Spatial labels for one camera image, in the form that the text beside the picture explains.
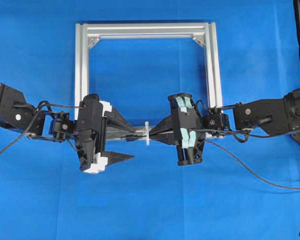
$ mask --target black cable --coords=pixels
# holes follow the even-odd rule
[[[245,133],[242,131],[230,131],[230,130],[215,130],[215,129],[192,129],[192,130],[195,132],[218,132],[218,133],[228,133],[228,134],[235,134],[235,135],[244,135],[244,136],[253,137],[253,138],[267,139],[267,138],[278,137],[278,136],[282,136],[282,135],[286,135],[286,134],[293,134],[295,132],[299,132],[300,128],[293,130],[293,131],[286,131],[286,132],[282,132],[279,134],[267,135],[267,136],[254,135],[254,134],[249,134],[249,133]]]
[[[235,140],[237,140],[239,143],[244,144],[249,140],[249,136],[244,136],[244,139],[238,137],[236,134],[232,134]]]
[[[204,102],[203,100],[198,100],[198,101],[196,101],[195,107],[196,107],[197,109],[198,109],[198,103],[201,103],[202,106],[203,106],[203,108],[204,108],[207,112],[209,112],[209,110],[208,110],[208,108],[207,108],[207,105],[205,104],[205,102]]]
[[[32,111],[36,110],[36,108],[33,105],[28,104],[28,103],[26,103],[26,104],[14,104],[13,106],[15,108],[27,108],[27,109],[30,109]]]
[[[63,111],[48,111],[48,110],[42,110],[42,113],[45,115],[54,115],[54,114],[64,114]]]
[[[69,139],[66,139],[66,141],[70,144],[70,146],[72,147],[73,150],[75,150],[76,152],[78,152],[78,149],[70,142]]]
[[[64,109],[83,109],[82,106],[65,106],[65,105],[50,104],[50,103],[47,103],[46,105],[51,107],[56,107],[56,108],[64,108]]]
[[[280,185],[280,184],[276,184],[273,183],[271,181],[268,181],[264,178],[262,178],[261,176],[259,176],[258,174],[256,174],[251,168],[249,168],[245,163],[243,163],[236,155],[234,155],[232,152],[230,152],[229,150],[225,149],[223,146],[213,142],[213,141],[209,141],[209,140],[205,140],[205,142],[212,144],[220,149],[222,149],[224,152],[226,152],[228,155],[230,155],[232,158],[234,158],[235,160],[237,160],[237,162],[243,166],[246,170],[248,170],[253,176],[255,176],[257,179],[259,179],[260,181],[272,185],[274,187],[277,188],[281,188],[281,189],[289,189],[289,190],[300,190],[300,187],[293,187],[293,186],[285,186],[285,185]]]
[[[52,112],[52,108],[48,105],[50,103],[47,100],[43,100],[43,101],[39,102],[37,109],[39,109],[43,104],[45,104],[47,106],[48,110]]]

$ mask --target small white object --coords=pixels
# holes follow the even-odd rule
[[[246,114],[246,115],[250,115],[250,114],[251,114],[251,109],[250,109],[250,108],[247,108],[247,109],[245,110],[245,114]]]
[[[111,106],[110,102],[107,102],[107,101],[99,101],[99,102],[103,105],[102,117],[105,116],[105,111],[112,112],[112,106]]]
[[[145,122],[145,140],[146,140],[146,145],[149,146],[150,145],[150,137],[149,137],[149,122],[146,121]]]
[[[21,115],[20,114],[15,115],[15,120],[20,121],[21,120]]]
[[[106,170],[106,166],[108,165],[108,158],[105,156],[101,156],[101,152],[98,152],[94,155],[93,160],[96,163],[91,163],[91,167],[84,172],[87,174],[98,174]]]

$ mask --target blue backdrop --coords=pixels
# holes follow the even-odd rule
[[[34,105],[72,105],[75,23],[93,21],[215,21],[226,105],[300,87],[292,0],[0,0],[0,82]],[[170,94],[206,99],[203,68],[192,40],[102,40],[90,54],[90,92],[134,125],[155,124],[169,114]],[[16,136],[0,128],[0,148]],[[300,147],[289,136],[217,142],[261,176],[300,186]],[[298,239],[300,192],[259,182],[212,145],[189,167],[159,142],[107,149],[135,158],[87,175],[65,143],[24,138],[7,150],[0,240]]]

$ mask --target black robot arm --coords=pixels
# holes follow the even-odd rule
[[[79,108],[78,120],[70,114],[52,111],[51,107]],[[46,116],[50,116],[49,135],[42,136]],[[3,153],[22,136],[29,139],[62,143],[75,140],[80,170],[96,174],[111,164],[132,159],[134,156],[105,151],[107,127],[134,133],[134,128],[110,105],[100,101],[97,94],[87,95],[80,106],[69,107],[42,101],[37,107],[28,104],[22,92],[0,83],[0,127],[22,133],[19,138],[0,151]]]
[[[291,134],[300,145],[300,89],[280,99],[262,99],[224,107],[205,107],[204,114],[198,109],[198,102],[202,101],[194,104],[190,94],[171,95],[168,100],[171,115],[165,117],[149,135],[152,140],[176,145],[178,165],[201,163],[207,136],[232,135],[240,143],[245,143],[248,137],[268,138]],[[236,131],[231,130],[229,117],[224,113],[230,109],[233,110]],[[262,128],[268,135],[250,134],[257,127]],[[245,139],[239,138],[239,135],[243,135]]]

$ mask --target black plastic part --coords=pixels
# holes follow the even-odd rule
[[[277,135],[300,128],[300,119],[290,115],[284,99],[263,99],[239,104],[233,109],[238,131],[262,128],[268,135]]]
[[[188,97],[191,107],[186,108],[186,112],[181,111],[176,102],[177,97]],[[203,121],[198,110],[194,107],[192,95],[187,93],[174,94],[168,97],[171,115],[165,117],[156,127],[149,132],[152,140],[167,144],[175,145],[178,156],[178,165],[192,165],[201,163],[202,152],[204,148],[205,133],[196,132],[196,140],[194,147],[183,148],[183,136],[181,128],[186,129],[188,134],[191,130],[202,129]]]
[[[230,129],[229,117],[222,113],[221,108],[210,108],[209,114],[202,117],[202,122],[205,129],[211,129],[213,136],[223,135],[220,132],[213,132],[213,130]]]
[[[124,162],[129,159],[133,159],[135,156],[118,153],[118,152],[113,152],[113,151],[103,151],[103,152],[101,152],[101,157],[108,158],[107,166],[109,166],[111,164],[116,164],[119,162]]]
[[[26,104],[26,99],[21,91],[0,83],[0,127],[18,133],[24,132],[34,118],[34,107],[14,107],[14,105]],[[39,113],[28,133],[41,136],[45,118],[43,113]]]
[[[133,158],[134,156],[116,152],[105,152],[107,126],[115,127],[134,133],[135,129],[112,108],[112,112],[105,111],[103,116],[103,104],[97,94],[84,97],[80,103],[78,120],[75,131],[78,136],[75,139],[77,154],[80,161],[80,170],[85,171],[94,162],[94,156],[101,153],[102,157],[108,157],[108,163],[114,164]]]
[[[108,126],[116,129],[121,129],[129,133],[135,133],[136,130],[128,123],[117,109],[112,107],[112,111],[105,111],[104,115],[108,117]]]
[[[49,134],[53,135],[56,142],[63,142],[71,139],[76,127],[75,121],[69,120],[68,112],[61,112],[50,124]]]
[[[289,116],[300,118],[300,88],[284,97],[284,104]]]

